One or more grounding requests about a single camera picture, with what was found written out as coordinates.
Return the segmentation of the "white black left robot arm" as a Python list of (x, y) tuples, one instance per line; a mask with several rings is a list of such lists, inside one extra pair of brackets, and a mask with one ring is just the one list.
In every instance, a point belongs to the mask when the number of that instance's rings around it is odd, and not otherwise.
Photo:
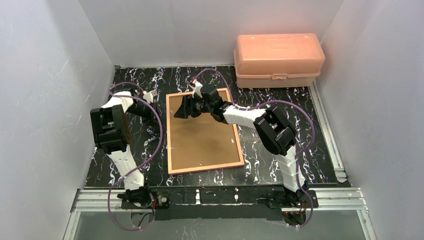
[(153, 197), (145, 177), (131, 152), (131, 131), (126, 113), (138, 115), (146, 120), (154, 119), (154, 111), (142, 103), (136, 103), (135, 90), (116, 93), (106, 104), (90, 111), (95, 146), (112, 160), (121, 178), (125, 193), (117, 197), (129, 203), (148, 206)]

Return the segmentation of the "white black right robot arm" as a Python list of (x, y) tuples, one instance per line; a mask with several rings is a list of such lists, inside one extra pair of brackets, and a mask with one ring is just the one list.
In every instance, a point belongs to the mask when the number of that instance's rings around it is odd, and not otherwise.
[(214, 89), (183, 96), (173, 116), (188, 119), (206, 113), (219, 123), (255, 129), (265, 149), (278, 162), (283, 180), (283, 199), (293, 206), (305, 202), (308, 186), (295, 158), (295, 128), (276, 105), (262, 109), (242, 108), (224, 100)]

